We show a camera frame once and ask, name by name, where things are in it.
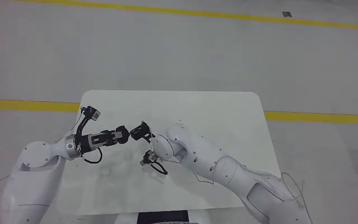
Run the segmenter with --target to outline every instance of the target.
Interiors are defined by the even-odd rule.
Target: yellow stripe
[[[65,5],[65,6],[79,6],[79,7],[91,7],[91,8],[107,8],[107,9],[112,9],[112,10],[166,13],[166,14],[185,15],[185,16],[204,16],[204,17],[213,17],[213,18],[228,18],[228,19],[232,19],[232,20],[275,22],[275,23],[281,23],[281,24],[323,26],[323,27],[343,28],[343,29],[358,29],[358,24],[342,24],[339,22],[296,20],[296,19],[292,19],[292,18],[274,18],[274,17],[264,17],[264,16],[232,14],[232,13],[179,10],[179,9],[174,9],[174,8],[160,8],[160,7],[149,7],[149,6],[126,6],[126,5],[122,5],[122,4],[82,2],[82,1],[71,1],[71,0],[13,0],[13,1],[61,4],[61,5]]]
[[[77,102],[42,102],[22,100],[0,100],[0,110],[27,110],[52,112],[78,112]]]
[[[282,122],[324,122],[341,124],[358,124],[356,114],[315,114],[296,112],[265,111],[266,120]]]
[[[43,101],[21,101],[0,100],[0,110],[26,110],[26,111],[52,111],[77,113],[79,103],[77,102],[43,102]],[[266,120],[283,122],[325,122],[358,124],[356,114],[315,114],[265,111]]]

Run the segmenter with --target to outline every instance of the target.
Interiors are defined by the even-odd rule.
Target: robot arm
[[[141,126],[147,129],[144,122]],[[310,223],[305,207],[297,203],[282,179],[247,168],[212,141],[191,133],[183,125],[174,124],[166,135],[153,136],[152,144],[153,152],[147,152],[141,164],[175,157],[193,173],[235,193],[260,223]]]
[[[0,201],[0,224],[40,223],[58,191],[66,160],[128,141],[124,126],[83,136],[83,127],[89,120],[97,120],[100,113],[90,106],[82,111],[84,119],[76,134],[67,134],[55,144],[32,142],[22,150]]]

